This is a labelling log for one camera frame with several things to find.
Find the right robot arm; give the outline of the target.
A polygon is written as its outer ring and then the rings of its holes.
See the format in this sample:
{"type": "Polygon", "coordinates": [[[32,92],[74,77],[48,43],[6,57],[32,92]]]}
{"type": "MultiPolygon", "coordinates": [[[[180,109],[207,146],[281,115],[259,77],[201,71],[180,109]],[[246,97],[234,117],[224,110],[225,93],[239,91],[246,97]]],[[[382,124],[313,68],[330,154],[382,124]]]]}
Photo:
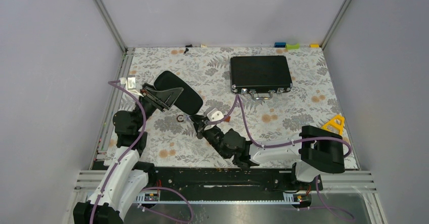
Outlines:
{"type": "Polygon", "coordinates": [[[348,143],[342,136],[311,125],[302,127],[298,140],[255,144],[233,129],[222,132],[206,116],[193,115],[190,120],[197,138],[207,140],[222,158],[232,159],[234,165],[250,168],[277,160],[292,160],[292,179],[302,183],[312,182],[321,173],[344,173],[345,158],[351,153],[351,150],[344,151],[348,143]]]}

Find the black zippered case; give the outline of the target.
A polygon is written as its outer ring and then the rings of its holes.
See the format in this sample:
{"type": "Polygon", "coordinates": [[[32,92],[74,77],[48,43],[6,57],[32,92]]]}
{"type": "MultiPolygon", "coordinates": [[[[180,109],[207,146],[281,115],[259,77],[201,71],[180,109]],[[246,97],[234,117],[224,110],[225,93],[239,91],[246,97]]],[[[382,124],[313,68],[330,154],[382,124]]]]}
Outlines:
{"type": "Polygon", "coordinates": [[[188,115],[197,114],[203,105],[202,97],[171,71],[162,72],[154,81],[154,86],[160,91],[182,87],[183,91],[174,105],[188,115]]]}

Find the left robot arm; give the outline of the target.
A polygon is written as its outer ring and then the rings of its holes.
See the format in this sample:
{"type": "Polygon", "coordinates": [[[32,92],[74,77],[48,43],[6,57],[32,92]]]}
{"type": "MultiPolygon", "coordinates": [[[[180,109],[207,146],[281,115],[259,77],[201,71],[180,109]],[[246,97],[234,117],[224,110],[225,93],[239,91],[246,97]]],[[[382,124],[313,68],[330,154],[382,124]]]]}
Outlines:
{"type": "Polygon", "coordinates": [[[112,165],[90,198],[76,203],[74,223],[123,223],[137,195],[149,183],[147,171],[134,169],[140,158],[135,146],[143,134],[141,131],[130,146],[116,150],[112,165]]]}

